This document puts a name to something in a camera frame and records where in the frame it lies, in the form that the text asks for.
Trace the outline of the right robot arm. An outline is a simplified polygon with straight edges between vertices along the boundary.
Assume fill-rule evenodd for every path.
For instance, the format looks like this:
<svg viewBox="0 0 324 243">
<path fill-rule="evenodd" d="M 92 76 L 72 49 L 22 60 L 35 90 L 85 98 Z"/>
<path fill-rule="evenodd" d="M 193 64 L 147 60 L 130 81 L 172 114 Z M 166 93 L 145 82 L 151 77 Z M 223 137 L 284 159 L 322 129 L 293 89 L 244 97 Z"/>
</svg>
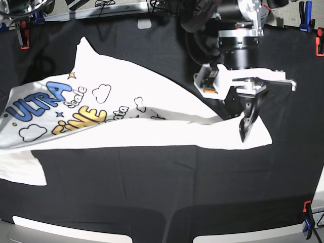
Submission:
<svg viewBox="0 0 324 243">
<path fill-rule="evenodd" d="M 28 1 L 28 0 L 1 0 L 1 23 L 5 20 L 13 21 L 15 19 L 31 16 L 41 11 L 54 1 Z"/>
</svg>

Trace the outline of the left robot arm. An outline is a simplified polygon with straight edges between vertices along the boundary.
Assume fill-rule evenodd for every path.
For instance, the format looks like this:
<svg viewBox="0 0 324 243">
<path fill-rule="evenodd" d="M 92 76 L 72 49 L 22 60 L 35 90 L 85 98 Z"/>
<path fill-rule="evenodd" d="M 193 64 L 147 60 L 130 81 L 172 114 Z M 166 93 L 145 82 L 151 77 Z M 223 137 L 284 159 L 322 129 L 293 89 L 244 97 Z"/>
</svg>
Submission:
<svg viewBox="0 0 324 243">
<path fill-rule="evenodd" d="M 245 142 L 267 95 L 268 84 L 288 85 L 295 91 L 297 84 L 287 79 L 284 71 L 257 68 L 259 38 L 263 36 L 261 1 L 234 1 L 223 4 L 217 18 L 224 24 L 232 18 L 234 29 L 218 32 L 219 64 L 203 64 L 194 75 L 194 85 L 204 98 L 225 100 L 232 88 L 244 98 L 244 117 L 239 123 L 239 134 Z"/>
</svg>

